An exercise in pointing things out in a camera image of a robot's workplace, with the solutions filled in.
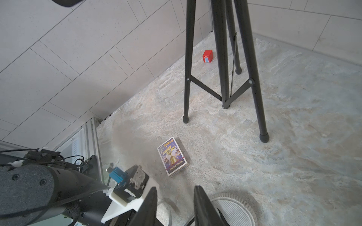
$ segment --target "gray textured surface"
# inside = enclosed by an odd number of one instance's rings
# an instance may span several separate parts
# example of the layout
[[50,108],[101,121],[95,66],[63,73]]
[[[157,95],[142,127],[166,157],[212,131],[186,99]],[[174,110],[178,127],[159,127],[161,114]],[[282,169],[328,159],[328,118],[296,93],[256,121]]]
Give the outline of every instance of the gray textured surface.
[[[216,53],[205,64],[206,49],[215,52],[213,33],[194,48],[192,74],[220,93]],[[173,208],[173,225],[193,214],[196,184],[241,196],[259,225],[361,225],[362,73],[259,39],[255,49],[269,143],[259,140],[251,90],[224,110],[191,84],[184,124],[182,57],[97,128],[104,167],[142,165]],[[229,46],[229,68],[231,59]],[[240,61],[234,90],[248,77]],[[173,178],[156,150],[171,136],[190,163]]]

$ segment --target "rubber foot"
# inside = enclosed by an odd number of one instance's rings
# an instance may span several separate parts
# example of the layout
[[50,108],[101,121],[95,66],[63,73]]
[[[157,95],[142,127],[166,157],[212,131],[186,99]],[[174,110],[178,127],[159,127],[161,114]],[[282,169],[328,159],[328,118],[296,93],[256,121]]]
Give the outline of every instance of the rubber foot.
[[237,68],[235,69],[235,72],[236,72],[237,74],[241,74],[242,71],[243,71],[243,70],[242,70],[241,68],[240,68],[240,69],[237,69]]
[[261,135],[261,134],[259,134],[259,138],[260,138],[260,140],[261,140],[261,142],[263,142],[263,143],[268,143],[268,141],[269,141],[269,134],[267,133],[266,135]]
[[184,123],[188,123],[188,122],[189,122],[189,117],[187,117],[187,118],[183,117],[183,118],[182,118],[182,121],[183,121]]

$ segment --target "wall tile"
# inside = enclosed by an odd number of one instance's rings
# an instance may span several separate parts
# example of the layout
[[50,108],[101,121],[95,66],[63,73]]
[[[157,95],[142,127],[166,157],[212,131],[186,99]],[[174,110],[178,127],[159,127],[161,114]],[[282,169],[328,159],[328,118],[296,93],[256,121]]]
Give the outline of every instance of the wall tile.
[[147,17],[156,12],[168,0],[139,0]]
[[80,117],[127,78],[106,53],[49,102]]
[[266,5],[289,9],[292,0],[248,0],[250,4]]
[[304,10],[307,5],[308,0],[293,0],[292,4],[290,5],[290,9],[295,10]]
[[130,7],[131,7],[133,13],[136,16],[138,23],[140,24],[143,21],[145,21],[147,19],[147,16],[146,16],[139,0],[127,0],[127,1],[130,4]]
[[0,71],[71,13],[48,0],[1,1]]
[[[201,30],[198,21],[195,22],[194,46],[202,40]],[[153,56],[146,65],[154,77],[159,76],[173,63],[185,55],[186,31],[172,40],[167,46]]]
[[3,140],[30,148],[42,148],[71,123],[39,109]]
[[180,26],[180,30],[186,30],[186,18],[184,14],[184,9],[182,8],[181,0],[171,0],[173,9],[176,13],[176,18],[178,21],[178,25]]
[[127,0],[85,1],[41,41],[82,73],[137,25]]
[[16,127],[17,127],[17,125],[8,123],[8,122],[0,119],[0,129],[3,129],[3,130],[6,130],[6,131],[11,132],[11,131],[13,131]]
[[312,50],[328,15],[249,4],[253,32]]
[[116,46],[136,70],[180,33],[172,3],[169,1]]
[[362,21],[331,16],[315,52],[362,65]]
[[31,49],[71,80],[74,80],[76,77],[78,77],[79,74],[73,70],[73,68],[71,68],[66,62],[59,58],[55,53],[53,53],[41,41],[37,41],[31,47]]
[[54,104],[48,102],[46,103],[42,109],[49,111],[50,113],[53,113],[54,115],[61,117],[62,119],[67,120],[68,122],[72,123],[75,120],[77,120],[77,117],[75,117],[72,114],[69,114],[68,112],[66,112],[63,109],[58,108],[57,106],[55,106]]
[[112,90],[107,96],[94,105],[90,111],[105,119],[153,80],[154,77],[144,64],[119,86]]
[[[187,0],[181,0],[182,7],[186,18],[186,2]],[[209,0],[197,0],[195,10],[195,21],[200,19],[205,13],[209,11]]]
[[6,137],[10,132],[0,129],[0,140],[4,139],[4,137]]
[[360,0],[308,0],[305,11],[362,20],[362,2]]
[[134,70],[127,62],[127,60],[122,56],[117,47],[113,47],[108,53],[112,56],[112,58],[117,62],[117,64],[122,68],[122,70],[126,73],[127,76],[130,76]]
[[71,82],[33,50],[0,73],[0,119],[19,125]]
[[63,142],[68,136],[74,133],[79,127],[81,127],[84,123],[86,123],[92,117],[98,118],[97,115],[93,114],[90,111],[87,111],[82,116],[80,116],[75,122],[73,122],[66,129],[61,131],[57,136],[55,136],[49,143],[45,146],[48,147],[48,150],[53,150],[56,146],[58,146],[61,142]]
[[210,20],[210,12],[207,12],[205,15],[203,15],[199,19],[199,22],[200,22],[202,38],[206,38],[209,35],[209,33],[212,31],[212,22]]

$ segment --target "tripod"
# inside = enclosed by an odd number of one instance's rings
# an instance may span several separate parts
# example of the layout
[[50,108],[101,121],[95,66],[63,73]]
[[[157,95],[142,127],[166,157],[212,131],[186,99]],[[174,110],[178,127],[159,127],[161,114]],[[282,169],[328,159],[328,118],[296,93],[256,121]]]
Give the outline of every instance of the tripod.
[[236,73],[241,74],[239,52],[236,44],[235,23],[232,10],[232,0],[211,0],[212,19],[214,22],[214,33],[216,41],[216,51],[218,56],[221,96],[215,91],[200,82],[191,75],[192,51],[194,38],[194,22],[196,0],[187,0],[186,8],[186,54],[185,54],[185,99],[184,99],[184,117],[183,122],[189,122],[189,101],[190,84],[194,82],[202,89],[216,97],[222,102],[224,109],[230,107],[230,104],[251,87],[256,115],[258,118],[260,135],[262,142],[269,141],[269,134],[266,130],[263,99],[261,96],[260,81],[258,75],[258,66],[256,63],[253,35],[250,24],[249,10],[247,0],[234,0],[236,16],[240,26],[241,39],[244,46],[244,54],[249,72],[249,79],[233,94],[229,96],[229,76],[227,59],[227,40],[225,18],[229,29],[231,45],[233,47],[233,56],[236,66]]

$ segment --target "black object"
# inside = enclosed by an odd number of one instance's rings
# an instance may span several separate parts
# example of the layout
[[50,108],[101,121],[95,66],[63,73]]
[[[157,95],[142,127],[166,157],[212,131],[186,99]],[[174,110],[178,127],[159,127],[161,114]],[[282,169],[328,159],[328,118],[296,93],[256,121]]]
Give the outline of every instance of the black object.
[[225,109],[243,94],[249,87],[252,88],[256,115],[259,123],[260,140],[264,143],[269,141],[269,135],[266,130],[266,122],[264,115],[263,100],[260,89],[260,81],[258,67],[255,57],[255,49],[253,43],[253,35],[250,24],[248,3],[246,0],[234,0],[236,16],[240,26],[241,39],[244,46],[244,54],[249,72],[249,79],[231,96],[229,97],[229,76],[228,76],[228,59],[227,59],[227,37],[226,25],[229,27],[229,36],[233,45],[233,54],[235,58],[236,73],[240,71],[240,60],[238,50],[235,48],[236,40],[234,39],[235,24],[233,21],[231,0],[211,0],[212,18],[214,22],[214,33],[216,41],[216,52],[218,56],[221,99],[220,95],[212,91],[205,84],[197,80],[191,75],[193,38],[194,38],[194,22],[196,0],[187,0],[186,7],[186,54],[185,54],[185,99],[184,99],[184,116],[183,122],[189,122],[189,100],[190,100],[190,83],[195,84],[206,90],[217,99],[221,100]]
[[113,192],[125,202],[141,197],[149,176],[138,166],[134,165],[125,171],[126,178],[119,182]]

